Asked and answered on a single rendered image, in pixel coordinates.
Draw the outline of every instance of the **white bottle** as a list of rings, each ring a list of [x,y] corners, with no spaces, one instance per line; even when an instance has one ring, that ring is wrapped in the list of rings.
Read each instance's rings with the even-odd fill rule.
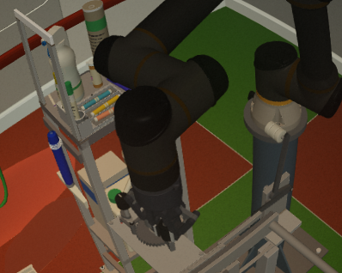
[[[59,65],[61,66],[61,70],[64,75],[64,82],[71,82],[75,100],[76,102],[79,102],[84,96],[84,89],[80,74],[77,71],[75,53],[64,43],[64,39],[56,45],[56,50],[58,53]],[[52,60],[50,59],[49,61],[53,70]]]

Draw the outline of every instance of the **red railing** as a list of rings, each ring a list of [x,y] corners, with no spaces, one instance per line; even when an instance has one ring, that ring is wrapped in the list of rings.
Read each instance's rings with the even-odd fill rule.
[[[102,2],[104,3],[104,9],[109,9],[123,1],[125,0],[102,0]],[[84,20],[85,18],[83,17],[83,11],[82,9],[80,9],[77,12],[73,13],[72,15],[69,15],[65,17],[64,19],[52,24],[50,27],[46,28],[46,31],[48,31],[54,25],[64,27],[64,30],[67,30],[81,23]],[[35,34],[34,36],[28,39],[28,44],[29,44],[29,48],[31,49],[31,51],[37,46],[40,46],[40,39],[41,37],[37,34]],[[25,55],[25,52],[24,52],[23,44],[20,43],[19,45],[13,47],[11,50],[5,52],[3,55],[0,56],[0,70],[2,70],[7,65],[12,64],[14,61],[16,61],[18,58],[20,58],[23,55]]]

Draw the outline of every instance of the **gear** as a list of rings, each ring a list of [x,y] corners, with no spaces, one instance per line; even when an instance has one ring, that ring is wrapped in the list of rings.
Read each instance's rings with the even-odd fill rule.
[[[167,244],[161,237],[156,236],[144,221],[139,221],[136,224],[136,236],[147,246],[164,246]]]

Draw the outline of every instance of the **green round object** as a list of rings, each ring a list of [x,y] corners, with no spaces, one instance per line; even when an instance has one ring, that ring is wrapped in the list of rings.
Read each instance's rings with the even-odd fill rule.
[[[107,197],[109,198],[109,201],[112,203],[115,202],[115,197],[117,196],[118,193],[121,193],[122,191],[119,189],[112,189],[108,192]]]

